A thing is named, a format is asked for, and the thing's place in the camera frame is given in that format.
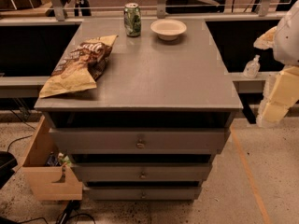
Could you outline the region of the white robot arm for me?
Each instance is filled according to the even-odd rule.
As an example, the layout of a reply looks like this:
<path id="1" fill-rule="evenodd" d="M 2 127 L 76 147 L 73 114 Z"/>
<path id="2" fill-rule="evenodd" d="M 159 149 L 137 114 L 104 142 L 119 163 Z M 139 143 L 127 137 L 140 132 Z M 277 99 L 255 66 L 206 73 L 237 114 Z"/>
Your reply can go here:
<path id="1" fill-rule="evenodd" d="M 256 123 L 259 127 L 279 124 L 299 101 L 299 1 L 279 21 L 253 43 L 257 49 L 272 49 L 274 59 L 284 65 L 264 84 Z"/>

